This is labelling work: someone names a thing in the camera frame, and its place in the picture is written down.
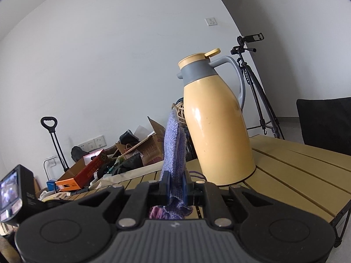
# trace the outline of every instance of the chair backrest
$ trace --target chair backrest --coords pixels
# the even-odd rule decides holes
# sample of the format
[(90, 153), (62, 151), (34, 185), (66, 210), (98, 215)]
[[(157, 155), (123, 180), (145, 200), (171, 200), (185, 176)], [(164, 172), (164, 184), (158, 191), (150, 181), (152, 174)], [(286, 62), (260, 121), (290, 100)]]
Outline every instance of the chair backrest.
[(296, 101), (304, 143), (351, 155), (351, 97)]

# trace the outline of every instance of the jug body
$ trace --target jug body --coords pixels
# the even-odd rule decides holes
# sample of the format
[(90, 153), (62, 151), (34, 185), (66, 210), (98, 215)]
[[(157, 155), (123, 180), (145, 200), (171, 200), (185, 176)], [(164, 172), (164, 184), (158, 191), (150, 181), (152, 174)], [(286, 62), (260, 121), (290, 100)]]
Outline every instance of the jug body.
[(203, 174), (218, 186), (241, 182), (256, 166), (238, 100), (209, 59), (185, 65), (181, 75), (185, 120)]

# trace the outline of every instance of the tripod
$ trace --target tripod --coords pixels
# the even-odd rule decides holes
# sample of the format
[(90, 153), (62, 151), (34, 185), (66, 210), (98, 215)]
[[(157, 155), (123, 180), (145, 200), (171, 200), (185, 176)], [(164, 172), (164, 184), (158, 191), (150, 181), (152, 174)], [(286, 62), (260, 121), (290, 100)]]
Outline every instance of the tripod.
[[(246, 78), (247, 83), (250, 85), (252, 94), (253, 94), (253, 98), (255, 99), (255, 103), (256, 103), (256, 107), (257, 107), (257, 111), (258, 111), (258, 115), (260, 117), (260, 125), (258, 126), (253, 126), (249, 129), (255, 129), (255, 128), (262, 128), (264, 131), (264, 134), (267, 134), (266, 129), (271, 129), (272, 133), (274, 135), (275, 138), (280, 138), (280, 136), (282, 137), (282, 139), (284, 138), (284, 135), (281, 131), (281, 128), (279, 126), (279, 121), (278, 118), (276, 117), (271, 104), (268, 101), (268, 98), (266, 96), (266, 94), (263, 91), (263, 88), (260, 84), (260, 82), (258, 81), (257, 77), (255, 76), (255, 74), (253, 73), (251, 67), (245, 62), (242, 53), (245, 52), (245, 50), (249, 51), (249, 52), (256, 52), (256, 48), (244, 48), (245, 42), (246, 43), (250, 43), (250, 42), (255, 42), (255, 41), (261, 41), (264, 39), (264, 36), (262, 33), (258, 34), (258, 35), (251, 35), (251, 36), (238, 36), (237, 41), (238, 41), (238, 46), (234, 46), (233, 49), (230, 51), (230, 53), (232, 55), (238, 54), (239, 58), (237, 59), (237, 63), (243, 73), (243, 75)], [(266, 108), (266, 111), (268, 113), (268, 117), (269, 117), (269, 121), (266, 122), (263, 114), (262, 114), (262, 110), (257, 98), (257, 93), (255, 90), (255, 87), (262, 99), (262, 102)]]

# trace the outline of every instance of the cardboard box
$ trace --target cardboard box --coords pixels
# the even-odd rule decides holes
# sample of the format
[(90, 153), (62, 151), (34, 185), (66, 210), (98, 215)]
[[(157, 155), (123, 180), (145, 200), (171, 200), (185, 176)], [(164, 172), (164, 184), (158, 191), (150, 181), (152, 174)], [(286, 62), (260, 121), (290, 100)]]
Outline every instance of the cardboard box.
[(120, 157), (128, 159), (136, 153), (141, 153), (143, 165), (147, 166), (163, 160), (164, 149), (163, 142), (165, 138), (165, 128), (154, 120), (149, 119), (149, 122), (154, 130), (154, 133), (149, 135), (137, 145), (128, 149), (126, 145), (116, 143), (118, 150), (122, 153)]
[(61, 191), (82, 189), (94, 172), (107, 161), (108, 157), (103, 150), (88, 154), (67, 170), (55, 183)]

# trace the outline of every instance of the kettle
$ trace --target kettle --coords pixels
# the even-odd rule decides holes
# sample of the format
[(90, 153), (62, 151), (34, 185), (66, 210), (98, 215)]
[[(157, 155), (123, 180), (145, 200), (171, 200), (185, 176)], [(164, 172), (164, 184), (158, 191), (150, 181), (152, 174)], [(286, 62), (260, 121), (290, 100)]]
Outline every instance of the kettle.
[[(256, 165), (242, 114), (244, 77), (229, 56), (210, 61), (219, 53), (217, 48), (182, 59), (177, 77), (184, 82), (184, 116), (202, 173), (209, 182), (226, 186), (252, 175)], [(238, 100), (214, 69), (224, 63), (239, 76)]]

